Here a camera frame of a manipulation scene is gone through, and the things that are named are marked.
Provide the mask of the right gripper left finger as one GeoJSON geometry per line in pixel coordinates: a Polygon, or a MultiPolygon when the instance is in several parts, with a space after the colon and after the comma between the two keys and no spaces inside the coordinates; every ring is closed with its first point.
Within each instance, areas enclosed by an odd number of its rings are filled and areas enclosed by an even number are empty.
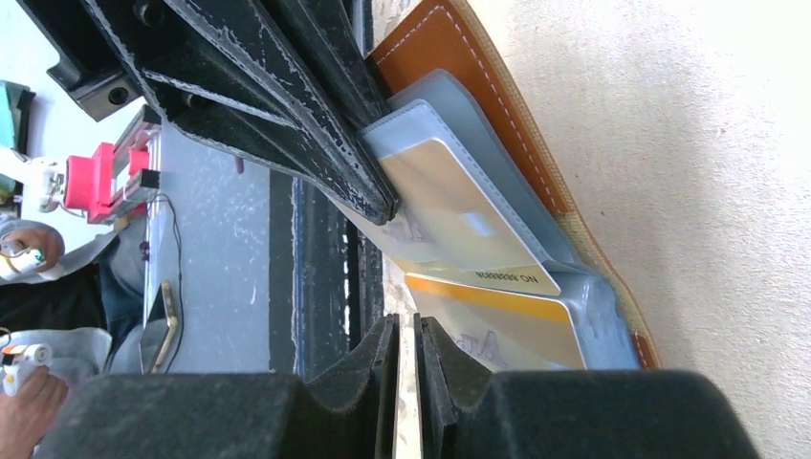
{"type": "Polygon", "coordinates": [[[385,458],[399,320],[381,318],[311,382],[281,373],[113,375],[84,385],[40,458],[385,458]]]}

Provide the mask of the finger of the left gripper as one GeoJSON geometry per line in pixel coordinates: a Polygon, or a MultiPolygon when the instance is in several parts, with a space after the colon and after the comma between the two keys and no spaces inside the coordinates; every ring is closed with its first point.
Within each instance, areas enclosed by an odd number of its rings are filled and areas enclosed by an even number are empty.
{"type": "Polygon", "coordinates": [[[362,129],[388,113],[352,20],[362,1],[270,0],[263,3],[342,116],[362,129]]]}

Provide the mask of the person hand upper left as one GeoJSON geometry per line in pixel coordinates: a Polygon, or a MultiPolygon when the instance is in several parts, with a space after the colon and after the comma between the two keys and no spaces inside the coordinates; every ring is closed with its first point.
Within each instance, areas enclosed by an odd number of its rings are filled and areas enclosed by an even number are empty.
{"type": "Polygon", "coordinates": [[[16,240],[23,246],[39,249],[46,259],[45,264],[38,269],[39,272],[53,268],[65,253],[64,240],[55,229],[17,229],[3,235],[1,240],[16,240]]]}

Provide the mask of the person hand lower left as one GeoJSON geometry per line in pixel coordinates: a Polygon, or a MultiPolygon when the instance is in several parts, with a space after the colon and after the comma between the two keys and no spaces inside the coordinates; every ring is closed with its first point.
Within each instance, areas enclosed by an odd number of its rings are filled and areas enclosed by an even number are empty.
{"type": "Polygon", "coordinates": [[[66,401],[66,382],[37,367],[15,396],[1,395],[1,458],[26,459],[52,428],[66,401]]]}

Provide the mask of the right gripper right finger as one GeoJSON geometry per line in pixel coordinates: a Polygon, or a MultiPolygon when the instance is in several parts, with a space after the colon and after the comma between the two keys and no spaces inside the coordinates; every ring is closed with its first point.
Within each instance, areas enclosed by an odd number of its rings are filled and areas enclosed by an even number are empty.
{"type": "Polygon", "coordinates": [[[492,372],[415,320],[427,458],[754,458],[722,392],[672,370],[492,372]]]}

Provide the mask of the brown leather card holder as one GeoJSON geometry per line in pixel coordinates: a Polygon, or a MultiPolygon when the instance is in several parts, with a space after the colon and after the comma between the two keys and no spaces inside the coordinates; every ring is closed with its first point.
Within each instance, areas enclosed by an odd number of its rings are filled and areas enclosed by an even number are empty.
{"type": "Polygon", "coordinates": [[[429,139],[465,148],[558,295],[455,282],[404,269],[418,313],[492,371],[653,369],[642,312],[584,224],[514,79],[465,1],[424,1],[373,51],[390,113],[362,130],[381,160],[429,139]]]}

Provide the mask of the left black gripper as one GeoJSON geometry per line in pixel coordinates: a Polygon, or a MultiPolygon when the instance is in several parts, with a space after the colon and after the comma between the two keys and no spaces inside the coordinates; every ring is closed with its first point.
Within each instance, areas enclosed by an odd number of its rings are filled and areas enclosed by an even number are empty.
{"type": "Polygon", "coordinates": [[[47,74],[95,121],[137,98],[188,138],[301,179],[376,225],[400,204],[265,1],[20,1],[47,74]]]}

